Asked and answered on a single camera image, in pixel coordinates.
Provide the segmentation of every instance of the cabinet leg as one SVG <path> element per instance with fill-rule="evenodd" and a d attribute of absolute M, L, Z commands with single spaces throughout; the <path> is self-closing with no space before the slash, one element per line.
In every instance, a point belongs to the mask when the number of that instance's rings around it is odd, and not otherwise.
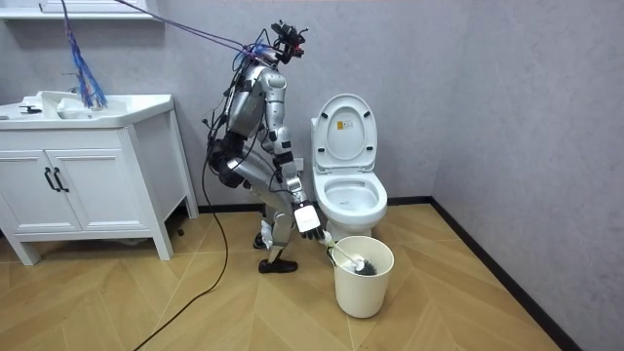
<path fill-rule="evenodd" d="M 169 240 L 169 234 L 164 223 L 159 223 L 158 232 L 154 233 L 154 244 L 156 244 L 156 250 L 158 256 L 162 260 L 170 260 L 174 255 L 174 249 L 172 249 L 172 242 Z"/>
<path fill-rule="evenodd" d="M 197 218 L 199 216 L 199 209 L 197 208 L 197 202 L 195 196 L 186 195 L 186 210 L 188 211 L 189 218 Z"/>
<path fill-rule="evenodd" d="M 24 265 L 34 265 L 41 260 L 41 255 L 28 243 L 22 243 L 7 235 L 7 240 Z"/>

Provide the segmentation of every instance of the baseboard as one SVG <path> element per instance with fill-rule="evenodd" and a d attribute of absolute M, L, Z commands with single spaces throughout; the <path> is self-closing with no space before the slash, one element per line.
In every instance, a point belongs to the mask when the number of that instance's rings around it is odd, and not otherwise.
<path fill-rule="evenodd" d="M 582 350 L 576 342 L 553 320 L 552 317 L 492 258 L 484 248 L 445 210 L 435 198 L 431 206 L 440 214 L 450 228 L 466 246 L 478 257 L 507 291 L 524 307 L 526 312 L 565 351 Z"/>
<path fill-rule="evenodd" d="M 199 207 L 200 214 L 211 213 L 236 213 L 236 212 L 262 212 L 264 204 L 235 204 L 235 205 L 202 205 Z"/>
<path fill-rule="evenodd" d="M 388 199 L 388 206 L 399 205 L 414 205 L 414 204 L 430 204 L 433 198 L 431 196 L 407 196 L 407 197 L 394 197 Z M 316 201 L 313 202 L 315 207 L 318 208 Z M 263 212 L 264 204 L 235 204 L 235 205 L 214 205 L 212 207 L 208 205 L 199 206 L 200 214 L 211 213 L 237 213 L 237 212 Z M 184 206 L 178 207 L 174 211 L 175 215 L 185 215 L 186 209 Z"/>
<path fill-rule="evenodd" d="M 406 196 L 388 198 L 388 206 L 431 204 L 432 196 Z"/>

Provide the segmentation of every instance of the humanoid robot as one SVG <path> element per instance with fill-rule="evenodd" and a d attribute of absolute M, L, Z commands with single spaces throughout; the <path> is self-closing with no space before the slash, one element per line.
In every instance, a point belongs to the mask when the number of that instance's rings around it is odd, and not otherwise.
<path fill-rule="evenodd" d="M 286 78 L 278 64 L 287 64 L 292 57 L 301 58 L 300 44 L 305 42 L 293 25 L 274 23 L 278 34 L 273 45 L 254 45 L 246 53 L 232 84 L 223 112 L 213 122 L 209 134 L 208 160 L 211 170 L 224 185 L 243 185 L 259 197 L 273 214 L 265 214 L 262 230 L 253 245 L 269 249 L 269 256 L 260 262 L 260 273 L 288 273 L 297 263 L 280 258 L 296 224 L 304 238 L 325 238 L 316 210 L 308 200 L 297 173 L 289 129 L 284 126 Z M 223 138 L 216 132 L 226 126 Z M 253 137 L 272 157 L 272 164 L 245 145 Z"/>

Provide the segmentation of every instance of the toilet brush head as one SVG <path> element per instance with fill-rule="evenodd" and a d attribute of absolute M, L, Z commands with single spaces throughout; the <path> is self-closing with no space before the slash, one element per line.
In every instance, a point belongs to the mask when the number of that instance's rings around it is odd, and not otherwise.
<path fill-rule="evenodd" d="M 355 274 L 363 275 L 363 276 L 373 276 L 373 275 L 377 275 L 377 269 L 372 265 L 372 263 L 369 260 L 365 259 L 364 266 L 362 266 L 361 269 L 356 268 Z"/>

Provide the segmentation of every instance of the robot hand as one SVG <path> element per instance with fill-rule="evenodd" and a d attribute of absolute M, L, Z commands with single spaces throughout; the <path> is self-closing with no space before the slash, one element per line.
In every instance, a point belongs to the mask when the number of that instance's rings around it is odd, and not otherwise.
<path fill-rule="evenodd" d="M 302 203 L 300 206 L 300 208 L 294 210 L 293 214 L 301 237 L 317 241 L 325 240 L 325 233 L 314 206 L 309 204 L 309 202 L 307 204 Z"/>

